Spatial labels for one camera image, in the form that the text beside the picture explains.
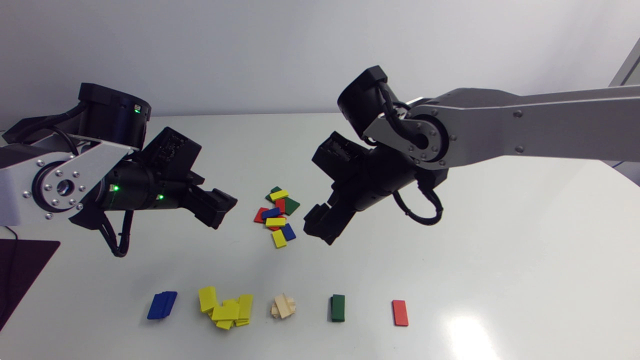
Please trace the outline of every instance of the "white table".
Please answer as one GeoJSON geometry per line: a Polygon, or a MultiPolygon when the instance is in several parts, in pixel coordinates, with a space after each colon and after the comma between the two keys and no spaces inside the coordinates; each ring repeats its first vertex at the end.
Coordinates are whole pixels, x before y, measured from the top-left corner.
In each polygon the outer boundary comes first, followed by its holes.
{"type": "MultiPolygon", "coordinates": [[[[154,118],[203,145],[194,170],[239,199],[219,230],[186,210],[140,211],[114,258],[97,232],[68,222],[17,228],[60,240],[0,333],[0,359],[632,359],[640,356],[640,190],[599,161],[499,158],[454,168],[437,188],[443,220],[413,223],[385,199],[333,246],[303,217],[331,180],[312,162],[340,114],[154,118]],[[253,223],[265,194],[302,203],[298,239],[276,250],[253,223]],[[197,290],[255,295],[252,323],[222,331],[197,290]],[[178,292],[171,315],[146,319],[155,293],[178,292]],[[286,320],[273,297],[295,298],[286,320]],[[327,321],[346,295],[346,322],[327,321]],[[391,300],[410,326],[394,327],[391,300]]],[[[415,185],[402,193],[425,215],[415,185]]],[[[113,213],[119,227],[122,214],[113,213]]]]}

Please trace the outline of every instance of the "wooden block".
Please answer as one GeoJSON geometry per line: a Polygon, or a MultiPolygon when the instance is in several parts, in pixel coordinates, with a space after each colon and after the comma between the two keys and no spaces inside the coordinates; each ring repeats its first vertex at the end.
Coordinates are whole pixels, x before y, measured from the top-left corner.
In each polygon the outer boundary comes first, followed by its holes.
{"type": "Polygon", "coordinates": [[[409,326],[409,318],[406,315],[406,304],[404,300],[393,300],[394,322],[396,326],[409,326]]]}
{"type": "Polygon", "coordinates": [[[259,222],[259,223],[263,223],[263,219],[262,219],[262,213],[267,211],[267,208],[260,208],[258,210],[258,213],[256,214],[255,218],[253,219],[254,222],[259,222]]]}
{"type": "Polygon", "coordinates": [[[264,198],[267,199],[268,201],[274,202],[273,200],[271,200],[271,194],[275,192],[279,192],[280,190],[282,189],[276,186],[273,189],[271,189],[271,191],[269,192],[269,195],[265,196],[264,198]]]}
{"type": "Polygon", "coordinates": [[[273,209],[269,209],[269,210],[265,210],[262,212],[262,219],[267,219],[267,218],[276,218],[280,216],[280,209],[279,208],[273,208],[273,209]]]}
{"type": "Polygon", "coordinates": [[[276,249],[287,246],[287,240],[284,238],[282,230],[272,232],[271,236],[273,237],[273,242],[276,244],[276,249]]]}
{"type": "Polygon", "coordinates": [[[283,227],[287,225],[287,219],[282,217],[268,218],[264,223],[267,227],[283,227]]]}
{"type": "Polygon", "coordinates": [[[200,297],[200,311],[208,313],[218,306],[218,299],[216,298],[216,288],[213,286],[207,286],[198,290],[198,296],[200,297]]]}
{"type": "Polygon", "coordinates": [[[287,215],[293,214],[296,209],[300,207],[300,203],[290,197],[284,198],[284,213],[287,215]]]}
{"type": "Polygon", "coordinates": [[[222,320],[222,321],[216,322],[217,327],[225,330],[231,329],[231,326],[233,326],[233,324],[234,324],[233,320],[222,320]]]}
{"type": "Polygon", "coordinates": [[[296,233],[293,232],[293,228],[291,224],[285,224],[282,227],[282,234],[284,235],[285,240],[290,241],[296,238],[296,233]]]}
{"type": "Polygon", "coordinates": [[[333,294],[331,297],[331,321],[344,322],[344,295],[333,294]]]}
{"type": "Polygon", "coordinates": [[[276,208],[280,209],[280,214],[284,214],[285,211],[285,199],[276,200],[276,208]]]}
{"type": "Polygon", "coordinates": [[[240,313],[238,319],[249,320],[251,318],[251,307],[253,305],[253,295],[242,294],[238,298],[238,305],[240,305],[240,313]]]}
{"type": "Polygon", "coordinates": [[[287,303],[287,297],[284,294],[276,296],[274,300],[276,302],[276,306],[278,307],[278,312],[280,313],[281,318],[284,319],[293,314],[293,312],[291,312],[289,304],[287,303]]]}
{"type": "Polygon", "coordinates": [[[272,201],[284,199],[287,196],[289,196],[289,193],[287,192],[287,190],[280,190],[279,192],[269,194],[269,197],[271,197],[272,201]]]}
{"type": "Polygon", "coordinates": [[[276,306],[275,302],[273,303],[273,305],[271,305],[271,316],[273,316],[276,319],[280,317],[280,313],[278,312],[278,306],[276,306]]]}
{"type": "Polygon", "coordinates": [[[213,308],[213,313],[211,314],[211,320],[220,321],[220,320],[238,320],[238,315],[240,314],[240,305],[238,305],[235,300],[233,302],[227,302],[224,306],[216,306],[213,308]]]}
{"type": "Polygon", "coordinates": [[[296,302],[293,301],[293,298],[287,297],[287,304],[289,304],[289,309],[291,309],[292,313],[296,312],[296,302]]]}

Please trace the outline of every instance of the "white wall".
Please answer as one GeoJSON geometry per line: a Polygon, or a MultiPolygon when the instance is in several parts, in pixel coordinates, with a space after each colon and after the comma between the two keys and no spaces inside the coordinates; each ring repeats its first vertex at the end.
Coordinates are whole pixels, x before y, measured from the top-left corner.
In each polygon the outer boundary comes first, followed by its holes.
{"type": "MultiPolygon", "coordinates": [[[[357,214],[331,247],[304,235],[330,194],[310,161],[339,114],[154,118],[203,145],[194,169],[239,198],[219,230],[183,210],[136,214],[131,251],[62,222],[19,228],[62,246],[0,336],[1,359],[634,359],[640,353],[640,190],[600,161],[501,158],[450,171],[443,220],[423,227],[386,199],[357,214]],[[295,134],[288,147],[283,134],[295,134]],[[302,207],[298,239],[276,250],[252,222],[265,193],[302,207]],[[215,329],[197,289],[253,293],[252,324],[215,329]],[[179,292],[170,317],[146,320],[155,293],[179,292]],[[268,315],[281,292],[298,312],[268,315]],[[342,324],[328,298],[347,297],[342,324]],[[410,326],[392,325],[407,301],[410,326]]],[[[409,207],[430,205],[410,186],[409,207]]],[[[116,223],[121,214],[114,214],[116,223]]]]}
{"type": "Polygon", "coordinates": [[[0,129],[68,110],[81,82],[154,115],[334,112],[375,64],[406,100],[604,87],[638,13],[629,0],[3,0],[0,129]]]}

